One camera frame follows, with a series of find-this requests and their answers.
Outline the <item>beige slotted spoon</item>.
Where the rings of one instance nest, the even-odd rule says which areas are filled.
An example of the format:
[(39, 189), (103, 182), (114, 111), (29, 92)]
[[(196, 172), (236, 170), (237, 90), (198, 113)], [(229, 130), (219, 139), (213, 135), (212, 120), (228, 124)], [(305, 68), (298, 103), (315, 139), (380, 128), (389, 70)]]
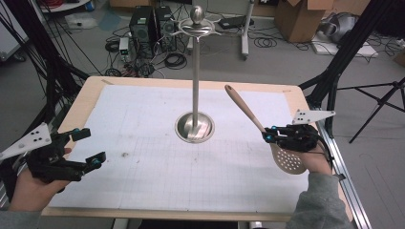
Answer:
[[(265, 131), (265, 128), (263, 127), (261, 122), (257, 119), (255, 114), (245, 104), (245, 101), (240, 97), (237, 91), (234, 90), (230, 85), (225, 85), (224, 88), (229, 97), (234, 101), (234, 103), (254, 123), (254, 125), (259, 129), (259, 131), (263, 133)], [(275, 164), (283, 172), (291, 175), (300, 175), (307, 170), (307, 168), (304, 166), (299, 156), (294, 155), (293, 153), (288, 153), (286, 150), (283, 150), (275, 143), (270, 143), (269, 146)]]

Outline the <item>white grid mat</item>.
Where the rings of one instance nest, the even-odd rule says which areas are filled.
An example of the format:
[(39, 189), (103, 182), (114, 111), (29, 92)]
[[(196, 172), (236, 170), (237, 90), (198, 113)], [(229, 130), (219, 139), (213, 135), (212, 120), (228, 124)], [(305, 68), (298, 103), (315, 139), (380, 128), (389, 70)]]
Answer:
[(202, 90), (214, 134), (193, 144), (175, 132), (192, 107), (188, 88), (108, 85), (69, 158), (103, 152), (102, 166), (71, 183), (53, 207), (291, 213), (308, 176), (275, 164), (260, 131), (224, 88)]

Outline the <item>grey bag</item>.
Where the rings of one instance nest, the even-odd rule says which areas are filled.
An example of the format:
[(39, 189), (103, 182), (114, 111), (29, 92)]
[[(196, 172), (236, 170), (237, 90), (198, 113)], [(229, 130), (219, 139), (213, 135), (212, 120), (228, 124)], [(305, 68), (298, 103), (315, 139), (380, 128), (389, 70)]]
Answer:
[(331, 13), (322, 19), (318, 31), (327, 36), (333, 43), (339, 43), (347, 32), (351, 31), (358, 17), (348, 12)]

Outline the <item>person's left hand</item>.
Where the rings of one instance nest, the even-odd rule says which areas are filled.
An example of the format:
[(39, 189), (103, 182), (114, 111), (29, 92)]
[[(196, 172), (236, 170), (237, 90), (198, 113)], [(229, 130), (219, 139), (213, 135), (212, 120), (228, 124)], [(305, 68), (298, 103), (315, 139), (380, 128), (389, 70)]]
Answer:
[(25, 169), (18, 176), (8, 210), (13, 212), (40, 212), (68, 184), (69, 181), (67, 180), (45, 183), (33, 177), (29, 169)]

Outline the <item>open cardboard box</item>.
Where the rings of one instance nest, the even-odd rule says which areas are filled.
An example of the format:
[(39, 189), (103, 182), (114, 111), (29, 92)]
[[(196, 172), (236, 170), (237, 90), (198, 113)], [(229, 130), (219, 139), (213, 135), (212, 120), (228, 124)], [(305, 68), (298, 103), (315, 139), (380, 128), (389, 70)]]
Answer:
[(139, 0), (110, 0), (110, 6), (114, 8), (134, 8)]

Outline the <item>black frame post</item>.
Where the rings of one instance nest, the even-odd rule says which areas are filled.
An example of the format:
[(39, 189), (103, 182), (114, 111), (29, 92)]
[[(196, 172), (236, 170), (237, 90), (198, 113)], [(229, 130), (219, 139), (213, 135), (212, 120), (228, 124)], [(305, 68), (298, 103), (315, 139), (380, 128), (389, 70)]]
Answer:
[(4, 6), (8, 8), (35, 48), (35, 52), (33, 52), (11, 21), (0, 13), (0, 23), (29, 57), (37, 75), (46, 82), (43, 87), (46, 104), (35, 121), (50, 123), (57, 116), (56, 105), (63, 98), (68, 102), (73, 102), (81, 90), (74, 76), (86, 80), (89, 75), (62, 57), (48, 36), (30, 0), (0, 0), (0, 7)]

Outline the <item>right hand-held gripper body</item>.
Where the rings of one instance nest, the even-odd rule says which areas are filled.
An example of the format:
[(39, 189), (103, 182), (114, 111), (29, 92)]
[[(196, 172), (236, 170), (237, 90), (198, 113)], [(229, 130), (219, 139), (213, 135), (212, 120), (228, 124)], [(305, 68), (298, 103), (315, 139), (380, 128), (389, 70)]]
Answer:
[(291, 123), (286, 127), (278, 127), (275, 143), (282, 149), (306, 153), (318, 144), (325, 145), (325, 140), (312, 123), (335, 115), (335, 111), (298, 110)]

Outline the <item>person's right hand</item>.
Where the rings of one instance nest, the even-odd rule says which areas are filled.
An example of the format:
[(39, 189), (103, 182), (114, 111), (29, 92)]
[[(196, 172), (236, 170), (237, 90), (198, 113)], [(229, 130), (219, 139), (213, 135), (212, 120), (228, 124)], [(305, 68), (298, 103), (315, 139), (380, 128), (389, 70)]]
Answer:
[(331, 174), (331, 168), (325, 157), (324, 151), (321, 146), (317, 145), (314, 149), (306, 153), (299, 153), (298, 156), (302, 160), (304, 166), (311, 173), (318, 173), (324, 175)]

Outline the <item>black computer tower green label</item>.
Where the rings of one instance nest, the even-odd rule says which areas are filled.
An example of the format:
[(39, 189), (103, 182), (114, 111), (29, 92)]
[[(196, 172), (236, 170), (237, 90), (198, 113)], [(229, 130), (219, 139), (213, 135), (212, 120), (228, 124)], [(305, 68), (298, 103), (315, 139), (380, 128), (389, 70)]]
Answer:
[(151, 48), (157, 40), (154, 8), (152, 6), (136, 6), (129, 28), (138, 45)]

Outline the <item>large cardboard box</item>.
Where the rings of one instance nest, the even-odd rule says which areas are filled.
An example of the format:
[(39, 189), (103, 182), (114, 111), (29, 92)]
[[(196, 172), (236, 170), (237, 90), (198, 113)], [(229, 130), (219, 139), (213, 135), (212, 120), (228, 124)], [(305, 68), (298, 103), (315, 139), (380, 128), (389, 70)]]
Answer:
[(308, 42), (334, 0), (279, 0), (274, 23), (288, 42)]

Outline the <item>metal utensil stand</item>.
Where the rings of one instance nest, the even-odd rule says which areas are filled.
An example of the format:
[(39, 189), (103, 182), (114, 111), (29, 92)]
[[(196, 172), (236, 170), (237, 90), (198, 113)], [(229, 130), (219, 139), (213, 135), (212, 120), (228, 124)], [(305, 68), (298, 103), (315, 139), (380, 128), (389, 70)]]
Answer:
[(193, 80), (192, 111), (177, 119), (175, 131), (178, 137), (187, 143), (203, 143), (213, 136), (215, 124), (208, 114), (199, 111), (200, 39), (215, 33), (214, 22), (205, 18), (205, 12), (201, 6), (194, 6), (190, 11), (190, 17), (178, 23), (178, 33), (183, 33), (192, 39)]

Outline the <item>black tripod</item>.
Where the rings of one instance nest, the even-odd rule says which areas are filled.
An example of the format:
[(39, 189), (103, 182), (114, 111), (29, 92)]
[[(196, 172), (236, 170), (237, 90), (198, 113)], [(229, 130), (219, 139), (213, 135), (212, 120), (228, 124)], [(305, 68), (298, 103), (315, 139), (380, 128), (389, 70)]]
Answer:
[[(366, 89), (379, 88), (379, 87), (390, 87), (390, 89), (380, 97), (378, 97), (374, 94), (371, 94), (369, 92), (366, 92)], [(365, 123), (360, 127), (360, 129), (351, 138), (350, 143), (354, 143), (354, 141), (359, 137), (359, 135), (364, 131), (364, 129), (370, 124), (370, 122), (374, 119), (374, 117), (377, 115), (377, 113), (384, 106), (390, 107), (394, 110), (400, 111), (405, 114), (405, 76), (399, 81), (393, 81), (390, 83), (379, 83), (379, 84), (371, 84), (371, 85), (361, 85), (361, 86), (338, 88), (338, 91), (345, 91), (345, 90), (356, 90), (356, 91), (360, 92), (361, 94), (373, 99), (376, 102), (376, 107), (373, 109), (370, 116), (366, 119)], [(400, 92), (401, 101), (402, 101), (401, 107), (390, 102), (390, 99), (396, 92)]]

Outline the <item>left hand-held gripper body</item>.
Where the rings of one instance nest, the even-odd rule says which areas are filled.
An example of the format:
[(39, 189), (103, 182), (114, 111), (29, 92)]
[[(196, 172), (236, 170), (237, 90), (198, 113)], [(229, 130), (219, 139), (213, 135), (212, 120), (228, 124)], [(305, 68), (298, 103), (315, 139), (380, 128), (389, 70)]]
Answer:
[(0, 152), (0, 161), (29, 152), (25, 156), (25, 161), (33, 177), (40, 178), (44, 182), (80, 181), (86, 174), (87, 164), (69, 161), (64, 157), (65, 146), (72, 140), (72, 131), (52, 134), (48, 124), (42, 122), (8, 149)]

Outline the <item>aluminium rail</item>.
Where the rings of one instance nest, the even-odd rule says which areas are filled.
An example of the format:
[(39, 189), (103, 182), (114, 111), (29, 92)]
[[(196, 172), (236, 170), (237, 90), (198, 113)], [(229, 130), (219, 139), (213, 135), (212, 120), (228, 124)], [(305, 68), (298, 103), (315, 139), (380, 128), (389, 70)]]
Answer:
[(334, 172), (337, 175), (344, 176), (344, 178), (340, 180), (340, 188), (342, 190), (344, 200), (346, 201), (347, 209), (350, 212), (350, 216), (352, 217), (352, 224), (354, 228), (373, 229), (363, 207), (363, 204), (359, 198), (359, 195), (355, 190), (352, 178), (338, 148), (337, 142), (334, 138), (329, 136), (326, 128), (324, 127), (323, 121), (318, 121), (316, 123), (316, 126), (320, 133), (320, 136), (326, 140), (330, 148), (331, 155), (334, 157)]

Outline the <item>white floor board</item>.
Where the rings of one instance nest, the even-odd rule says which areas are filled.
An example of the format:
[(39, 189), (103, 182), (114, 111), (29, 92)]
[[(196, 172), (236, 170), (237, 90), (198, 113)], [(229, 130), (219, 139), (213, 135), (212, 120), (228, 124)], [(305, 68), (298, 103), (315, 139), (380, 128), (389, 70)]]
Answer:
[[(318, 32), (314, 35), (311, 40), (311, 45), (317, 54), (336, 55), (339, 51), (337, 45), (322, 32)], [(377, 58), (378, 53), (368, 42), (365, 42), (357, 52), (356, 57)]]

